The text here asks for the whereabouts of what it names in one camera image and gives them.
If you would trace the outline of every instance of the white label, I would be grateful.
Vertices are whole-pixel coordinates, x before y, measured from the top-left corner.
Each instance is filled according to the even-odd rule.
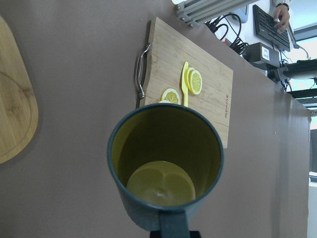
[[[269,60],[269,50],[262,46],[262,58]]]

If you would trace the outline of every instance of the keyboard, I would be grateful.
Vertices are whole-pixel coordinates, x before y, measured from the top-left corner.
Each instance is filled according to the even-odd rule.
[[[259,6],[253,5],[253,17],[256,34],[270,43],[276,45],[281,51],[290,51],[290,42],[287,30],[278,34],[274,27],[273,17],[263,11]]]

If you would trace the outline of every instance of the cup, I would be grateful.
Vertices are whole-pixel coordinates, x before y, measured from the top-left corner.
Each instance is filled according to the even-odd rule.
[[[135,224],[160,231],[161,238],[189,238],[187,222],[220,178],[223,147],[211,123],[193,109],[176,104],[151,104],[125,116],[114,128],[107,161],[122,203]],[[153,161],[183,169],[195,188],[195,199],[161,206],[146,202],[127,188],[131,175]]]

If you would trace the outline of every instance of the cutting board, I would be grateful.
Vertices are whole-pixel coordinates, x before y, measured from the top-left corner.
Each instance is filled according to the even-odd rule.
[[[159,18],[151,22],[149,42],[152,48],[143,85],[146,95],[140,106],[159,102],[167,88],[182,96],[181,71],[187,61],[203,79],[199,95],[188,93],[188,107],[211,122],[227,148],[233,71]]]
[[[13,34],[0,17],[0,164],[32,139],[38,106]]]

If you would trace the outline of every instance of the mug handle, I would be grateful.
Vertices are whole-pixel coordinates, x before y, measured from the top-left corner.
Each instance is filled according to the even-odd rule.
[[[159,226],[161,238],[190,238],[185,211],[160,212]]]

